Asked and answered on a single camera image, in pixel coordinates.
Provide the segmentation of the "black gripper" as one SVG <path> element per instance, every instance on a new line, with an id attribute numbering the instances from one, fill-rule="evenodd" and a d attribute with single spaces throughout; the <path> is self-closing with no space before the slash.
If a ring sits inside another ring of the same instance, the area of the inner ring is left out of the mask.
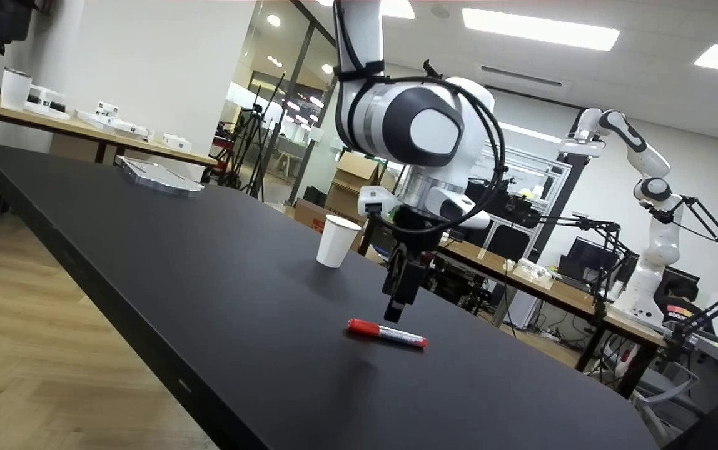
<path id="1" fill-rule="evenodd" d="M 434 243 L 426 238 L 404 238 L 390 258 L 384 291 L 390 298 L 384 319 L 397 321 L 406 305 L 415 300 L 430 264 Z"/>

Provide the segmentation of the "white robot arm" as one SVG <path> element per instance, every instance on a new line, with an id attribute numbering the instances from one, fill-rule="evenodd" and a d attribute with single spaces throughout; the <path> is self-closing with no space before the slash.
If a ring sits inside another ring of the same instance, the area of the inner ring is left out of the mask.
<path id="1" fill-rule="evenodd" d="M 486 230 L 486 201 L 502 188 L 505 139 L 494 94 L 469 76 L 392 76 L 384 56 L 381 0 L 333 0 L 338 43 L 335 129 L 350 149 L 411 166 L 400 195 L 367 185 L 358 211 L 395 234 L 384 318 L 397 321 L 450 228 Z"/>

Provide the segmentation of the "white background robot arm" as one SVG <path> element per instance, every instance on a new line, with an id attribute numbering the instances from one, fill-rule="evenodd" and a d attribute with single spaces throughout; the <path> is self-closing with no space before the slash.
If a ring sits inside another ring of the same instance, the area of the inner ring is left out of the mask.
<path id="1" fill-rule="evenodd" d="M 647 243 L 639 251 L 636 270 L 612 308 L 647 326 L 661 326 L 666 313 L 656 300 L 656 290 L 662 273 L 681 259 L 681 195 L 667 183 L 670 161 L 617 109 L 580 109 L 571 124 L 569 146 L 599 149 L 605 134 L 616 134 L 626 145 L 626 160 L 639 173 L 632 199 L 647 214 Z"/>

